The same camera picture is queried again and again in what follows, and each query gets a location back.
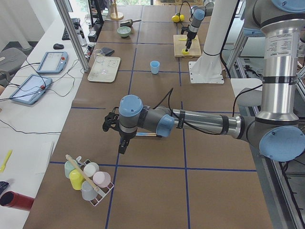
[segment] chair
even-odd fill
[[[27,56],[16,48],[0,52],[0,85],[6,87],[26,59]]]

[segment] table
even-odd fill
[[[117,78],[90,83],[84,74],[24,228],[272,228],[245,142],[174,129],[168,138],[132,139],[125,155],[118,154],[118,133],[104,133],[102,123],[126,94],[154,106],[174,87],[171,107],[227,115],[234,100],[229,79],[222,85],[190,84],[189,60],[173,57],[172,35],[180,25],[171,16],[179,9],[118,9],[142,22],[126,39],[115,33],[119,22],[105,22],[96,48],[115,49],[121,58]],[[204,20],[198,33],[201,45],[208,25]],[[150,73],[151,60],[161,63],[158,75]],[[65,154],[81,155],[110,173],[115,187],[97,207],[71,188]]]
[[[58,17],[44,36],[38,42],[32,53],[28,57],[29,63],[40,62],[46,51],[53,51],[54,43],[63,43],[69,55],[65,69],[57,75],[49,75],[55,83],[50,87],[46,94],[34,105],[21,105],[13,101],[5,101],[0,103],[0,119],[14,128],[24,132],[61,132],[64,122],[67,118],[71,107],[71,102],[74,99],[77,89],[81,83],[83,73],[81,65],[76,63],[70,71],[70,75],[64,75],[69,68],[72,67],[74,60],[77,60],[76,53],[73,49],[71,41],[62,41],[63,23]],[[88,33],[88,28],[83,26],[85,33]],[[25,79],[35,73],[28,66],[19,70],[11,83],[22,84]],[[9,85],[1,99],[8,98],[16,87]],[[13,153],[7,163],[5,171],[0,174],[1,181],[8,181],[10,186],[5,191],[19,192],[27,196],[35,197],[41,181],[43,179],[47,164],[50,159],[50,153],[53,152],[57,144],[60,134],[23,134],[17,133],[12,128],[4,123],[0,123],[1,135],[1,153],[0,161],[9,149],[13,149]],[[13,208],[0,208],[1,229],[19,229],[22,228],[29,212]]]

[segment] wooden stick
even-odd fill
[[[116,8],[116,0],[113,0],[114,2],[114,11],[115,11],[115,16],[118,18],[118,9]]]
[[[66,159],[74,166],[77,171],[79,171],[79,173],[85,178],[85,180],[92,186],[94,191],[98,192],[100,190],[100,188],[96,184],[94,184],[94,182],[89,177],[87,177],[87,175],[81,170],[81,168],[77,166],[77,164],[73,161],[73,158],[70,155],[66,154]]]

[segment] computer mouse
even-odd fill
[[[63,48],[64,48],[63,44],[56,43],[53,45],[53,49],[63,49]]]

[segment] tablet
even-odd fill
[[[51,83],[50,77],[32,74],[10,96],[10,99],[31,105],[42,97]]]
[[[68,60],[67,52],[46,52],[38,66],[39,74],[60,73],[66,66]]]

